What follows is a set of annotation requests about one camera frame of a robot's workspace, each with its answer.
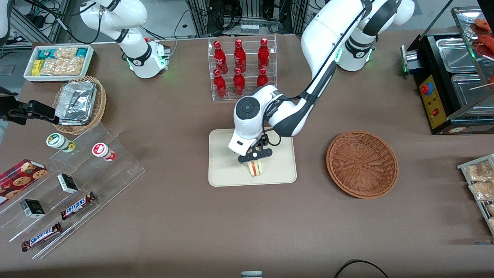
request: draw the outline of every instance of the brown tablecloth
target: brown tablecloth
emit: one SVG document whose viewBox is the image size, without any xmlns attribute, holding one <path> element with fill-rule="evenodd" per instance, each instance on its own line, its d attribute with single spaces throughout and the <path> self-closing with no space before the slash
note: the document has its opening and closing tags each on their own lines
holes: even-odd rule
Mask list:
<svg viewBox="0 0 494 278">
<path fill-rule="evenodd" d="M 386 32 L 364 69 L 337 70 L 293 139 L 296 182 L 224 188 L 207 181 L 208 135 L 234 127 L 235 104 L 211 100 L 207 40 L 180 41 L 170 69 L 149 80 L 120 60 L 118 45 L 94 45 L 92 75 L 108 95 L 103 122 L 148 171 L 42 260 L 0 238 L 0 277 L 235 278 L 262 270 L 267 278 L 320 278 L 350 259 L 391 277 L 492 277 L 494 246 L 474 245 L 492 237 L 456 165 L 493 153 L 494 136 L 430 135 L 413 80 L 399 75 L 399 46 L 417 33 Z M 298 38 L 277 38 L 278 87 L 294 96 L 310 71 Z M 21 99 L 51 104 L 59 87 L 26 82 Z M 382 198 L 352 198 L 328 175 L 329 143 L 354 129 L 379 135 L 398 158 L 398 181 Z M 43 121 L 11 124 L 0 170 L 23 158 L 45 161 L 52 131 Z"/>
</svg>

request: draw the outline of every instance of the red bottle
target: red bottle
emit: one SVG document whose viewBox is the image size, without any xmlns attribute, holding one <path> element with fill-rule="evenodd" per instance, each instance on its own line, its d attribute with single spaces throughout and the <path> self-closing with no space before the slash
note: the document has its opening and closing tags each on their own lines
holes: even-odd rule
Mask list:
<svg viewBox="0 0 494 278">
<path fill-rule="evenodd" d="M 259 52 L 257 53 L 258 65 L 257 67 L 261 70 L 263 67 L 269 67 L 269 49 L 268 49 L 268 39 L 261 39 L 261 47 L 259 48 Z"/>
<path fill-rule="evenodd" d="M 228 66 L 226 65 L 226 55 L 225 52 L 221 49 L 221 43 L 219 41 L 215 41 L 214 45 L 214 63 L 216 67 L 221 70 L 223 74 L 228 72 Z"/>
<path fill-rule="evenodd" d="M 225 98 L 226 97 L 226 83 L 225 79 L 221 76 L 221 72 L 219 69 L 214 69 L 213 71 L 214 74 L 214 88 L 216 89 L 216 93 L 218 94 L 219 98 Z"/>
<path fill-rule="evenodd" d="M 242 40 L 235 40 L 235 52 L 233 53 L 233 57 L 235 58 L 235 66 L 240 67 L 242 72 L 247 70 L 247 59 L 246 59 L 246 51 L 242 47 Z"/>
<path fill-rule="evenodd" d="M 268 84 L 269 79 L 266 76 L 266 68 L 263 67 L 261 70 L 259 70 L 259 76 L 257 77 L 257 86 L 262 87 L 266 84 Z"/>
<path fill-rule="evenodd" d="M 233 84 L 235 85 L 235 94 L 244 95 L 244 88 L 246 87 L 246 80 L 242 75 L 240 67 L 235 68 L 235 76 L 233 77 Z"/>
</svg>

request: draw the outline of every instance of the wicker basket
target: wicker basket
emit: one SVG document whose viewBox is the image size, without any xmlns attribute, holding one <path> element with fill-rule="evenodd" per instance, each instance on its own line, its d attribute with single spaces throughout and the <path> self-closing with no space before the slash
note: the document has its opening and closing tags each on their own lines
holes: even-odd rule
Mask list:
<svg viewBox="0 0 494 278">
<path fill-rule="evenodd" d="M 105 105 L 106 105 L 105 88 L 103 88 L 101 83 L 96 78 L 91 77 L 91 76 L 84 76 L 82 78 L 77 78 L 77 79 L 71 80 L 69 82 L 76 83 L 76 82 L 83 82 L 83 81 L 92 81 L 98 85 L 98 92 L 96 93 L 96 100 L 94 102 L 93 115 L 92 115 L 91 122 L 85 126 L 54 125 L 56 130 L 63 132 L 63 133 L 79 135 L 85 131 L 88 131 L 88 130 L 94 128 L 101 121 L 101 118 L 103 118 L 103 114 L 105 113 Z M 58 90 L 57 96 L 55 97 L 55 101 L 53 102 L 53 105 L 52 105 L 53 108 L 57 107 L 58 98 L 60 97 L 61 92 L 62 92 L 62 88 L 60 88 L 60 90 Z"/>
<path fill-rule="evenodd" d="M 383 196 L 398 178 L 393 150 L 381 138 L 365 131 L 338 135 L 329 145 L 326 166 L 337 186 L 362 199 Z"/>
</svg>

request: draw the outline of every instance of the foil tray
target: foil tray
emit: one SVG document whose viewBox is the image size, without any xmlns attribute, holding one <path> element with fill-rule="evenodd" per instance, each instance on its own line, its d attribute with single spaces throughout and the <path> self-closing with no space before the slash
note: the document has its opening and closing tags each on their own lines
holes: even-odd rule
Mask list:
<svg viewBox="0 0 494 278">
<path fill-rule="evenodd" d="M 475 73 L 475 66 L 461 38 L 440 39 L 436 41 L 439 54 L 446 70 L 451 73 Z"/>
<path fill-rule="evenodd" d="M 451 77 L 454 91 L 458 97 L 461 106 L 475 101 L 478 97 L 486 93 L 483 88 L 470 90 L 470 88 L 482 85 L 478 74 L 456 74 Z M 494 95 L 489 96 L 470 109 L 469 114 L 493 114 L 494 113 Z"/>
</svg>

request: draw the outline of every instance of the red switch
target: red switch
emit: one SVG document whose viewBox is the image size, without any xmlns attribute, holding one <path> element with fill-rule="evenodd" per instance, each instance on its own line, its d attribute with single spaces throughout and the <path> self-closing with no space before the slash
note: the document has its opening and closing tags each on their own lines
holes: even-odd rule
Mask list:
<svg viewBox="0 0 494 278">
<path fill-rule="evenodd" d="M 425 84 L 420 87 L 420 92 L 423 94 L 427 94 L 430 91 L 429 85 Z"/>
</svg>

